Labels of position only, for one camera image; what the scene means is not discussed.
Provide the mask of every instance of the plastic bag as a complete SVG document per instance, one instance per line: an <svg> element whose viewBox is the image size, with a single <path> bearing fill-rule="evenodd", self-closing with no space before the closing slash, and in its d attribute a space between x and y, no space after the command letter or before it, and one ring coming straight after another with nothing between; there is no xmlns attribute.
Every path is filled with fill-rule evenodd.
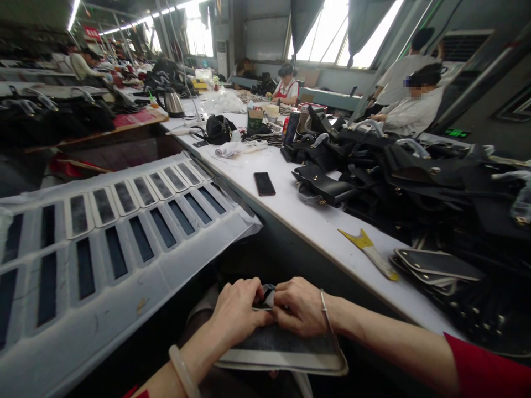
<svg viewBox="0 0 531 398"><path fill-rule="evenodd" d="M203 101L207 113L245 113L245 104L238 96L227 90L209 92L207 100Z"/></svg>

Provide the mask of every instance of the bangle bracelet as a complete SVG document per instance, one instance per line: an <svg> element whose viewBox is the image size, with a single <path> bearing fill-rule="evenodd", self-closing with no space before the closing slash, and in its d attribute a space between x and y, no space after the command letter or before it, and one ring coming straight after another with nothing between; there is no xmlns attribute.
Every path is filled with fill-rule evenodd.
<svg viewBox="0 0 531 398"><path fill-rule="evenodd" d="M188 372L188 368L181 359L179 349L175 344L170 347L168 354L170 355L171 363L173 363L173 367L177 372L179 380L181 380L181 384L183 385L184 391L186 392L188 398L201 398L199 388L192 381L190 373Z"/></svg>
<svg viewBox="0 0 531 398"><path fill-rule="evenodd" d="M332 323L330 322L330 317L328 315L328 308L326 308L325 291L323 289L321 289L321 301L322 301L322 311L325 314L326 323L328 324L328 328L330 329L330 332L334 334L334 330L332 329Z"/></svg>

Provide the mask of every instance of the red sleeve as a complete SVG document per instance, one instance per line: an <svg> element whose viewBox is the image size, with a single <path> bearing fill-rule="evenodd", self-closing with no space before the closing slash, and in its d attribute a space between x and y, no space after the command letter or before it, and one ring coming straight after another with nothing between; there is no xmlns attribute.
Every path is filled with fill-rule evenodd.
<svg viewBox="0 0 531 398"><path fill-rule="evenodd" d="M462 397L531 397L531 368L444 334L454 354Z"/></svg>

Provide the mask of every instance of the worktable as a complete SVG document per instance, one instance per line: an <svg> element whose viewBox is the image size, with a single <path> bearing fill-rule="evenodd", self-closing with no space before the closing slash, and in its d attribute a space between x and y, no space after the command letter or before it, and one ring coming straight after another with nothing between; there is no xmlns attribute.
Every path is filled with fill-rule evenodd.
<svg viewBox="0 0 531 398"><path fill-rule="evenodd" d="M193 100L202 112L200 99ZM191 99L182 100L187 116L194 114ZM245 114L224 113L240 129L247 125ZM161 123L168 131L183 130L184 120L169 119ZM401 278L399 282L387 280L371 261L346 239L338 229L358 235L363 228L372 239L383 258L393 253L393 249L405 245L379 231L372 225L349 216L340 209L328 205L308 205L297 197L296 179L291 172L296 164L287 163L279 148L267 149L250 154L240 154L232 159L219 158L215 155L217 146L207 145L200 148L193 146L200 141L190 134L176 135L175 138L216 174L224 177L237 192L248 198L294 234L315 248L329 259L344 274L363 286L370 293L398 312L406 320L418 324L435 333L447 332L457 338L466 340L450 321L422 293L408 281ZM260 197L256 189L253 173L268 172L277 191L275 196Z"/></svg>

